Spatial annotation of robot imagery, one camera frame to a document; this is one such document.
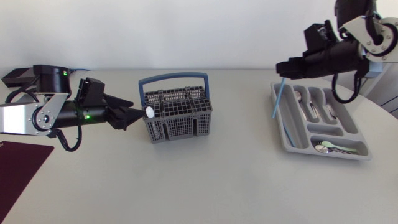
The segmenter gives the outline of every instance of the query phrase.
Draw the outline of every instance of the table surface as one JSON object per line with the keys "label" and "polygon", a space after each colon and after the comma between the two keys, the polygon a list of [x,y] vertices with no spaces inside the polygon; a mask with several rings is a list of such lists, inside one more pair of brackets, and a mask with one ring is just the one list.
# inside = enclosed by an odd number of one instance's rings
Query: table surface
{"label": "table surface", "polygon": [[[75,72],[105,93],[135,102],[138,80],[189,70]],[[55,146],[4,223],[398,223],[398,120],[359,96],[346,105],[370,161],[285,152],[271,118],[274,70],[206,72],[213,105],[210,135],[152,144],[143,120],[127,131],[83,126],[76,152],[57,139],[0,134],[2,141]],[[145,91],[192,86],[174,79]],[[330,87],[330,82],[288,80]],[[338,87],[342,97],[351,92]],[[0,84],[0,100],[10,90]],[[74,145],[76,128],[64,128]]]}

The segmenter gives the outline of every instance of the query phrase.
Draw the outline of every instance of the dishwasher basket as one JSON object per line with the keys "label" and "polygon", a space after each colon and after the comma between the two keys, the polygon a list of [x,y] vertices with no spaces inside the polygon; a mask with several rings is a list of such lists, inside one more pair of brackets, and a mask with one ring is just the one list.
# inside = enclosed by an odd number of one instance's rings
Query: dishwasher basket
{"label": "dishwasher basket", "polygon": [[[171,90],[157,90],[144,93],[147,83],[169,78],[203,78],[202,86],[176,88]],[[139,94],[141,106],[146,110],[150,106],[154,110],[154,117],[143,117],[152,143],[178,140],[209,134],[210,119],[213,108],[209,97],[208,76],[198,72],[180,72],[139,80]]]}

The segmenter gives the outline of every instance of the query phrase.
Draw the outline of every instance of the spoon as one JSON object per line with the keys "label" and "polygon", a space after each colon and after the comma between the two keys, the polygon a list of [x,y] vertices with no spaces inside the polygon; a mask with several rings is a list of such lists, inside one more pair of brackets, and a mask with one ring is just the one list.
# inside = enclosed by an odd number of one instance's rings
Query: spoon
{"label": "spoon", "polygon": [[344,153],[344,154],[352,154],[352,152],[343,151],[343,150],[340,150],[337,148],[328,148],[328,147],[322,146],[320,144],[315,146],[315,150],[320,153],[340,152],[340,153]]}
{"label": "spoon", "polygon": [[311,99],[310,99],[310,106],[311,106],[312,111],[315,113],[316,118],[319,118],[320,117],[319,112],[318,112],[317,108],[315,107],[315,105],[312,103]]}
{"label": "spoon", "polygon": [[329,149],[325,146],[322,145],[316,145],[315,150],[320,152],[320,153],[329,153]]}
{"label": "spoon", "polygon": [[326,106],[327,106],[328,109],[329,109],[329,114],[330,114],[330,116],[331,116],[333,119],[338,119],[337,116],[336,116],[335,111],[334,111],[333,108],[330,106],[330,104],[327,104]]}
{"label": "spoon", "polygon": [[348,147],[336,146],[336,145],[332,144],[332,143],[329,142],[329,141],[322,141],[322,142],[320,142],[320,144],[321,144],[322,146],[325,146],[325,147],[329,148],[329,149],[330,149],[330,148],[336,148],[336,149],[343,150],[343,151],[357,152],[356,149],[348,148]]}
{"label": "spoon", "polygon": [[303,108],[301,108],[301,100],[302,100],[301,92],[295,90],[294,93],[296,94],[296,99],[300,105],[301,113],[303,114],[304,119],[307,120],[307,116],[305,115]]}

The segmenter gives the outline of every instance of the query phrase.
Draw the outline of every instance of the maroon placemat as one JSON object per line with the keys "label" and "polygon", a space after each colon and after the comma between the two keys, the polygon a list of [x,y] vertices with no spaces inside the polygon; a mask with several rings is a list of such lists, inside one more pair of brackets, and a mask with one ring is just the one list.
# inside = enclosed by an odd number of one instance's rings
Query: maroon placemat
{"label": "maroon placemat", "polygon": [[0,142],[0,223],[54,147]]}

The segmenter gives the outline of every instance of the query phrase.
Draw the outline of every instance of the tray compartment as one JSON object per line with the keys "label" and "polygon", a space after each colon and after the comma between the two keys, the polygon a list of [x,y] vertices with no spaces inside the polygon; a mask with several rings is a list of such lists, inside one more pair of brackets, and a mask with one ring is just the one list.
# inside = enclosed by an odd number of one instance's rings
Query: tray compartment
{"label": "tray compartment", "polygon": [[[275,84],[275,94],[279,92],[280,84]],[[309,147],[303,117],[299,112],[299,103],[291,86],[284,86],[279,101],[279,113],[286,130],[290,133],[297,148]]]}

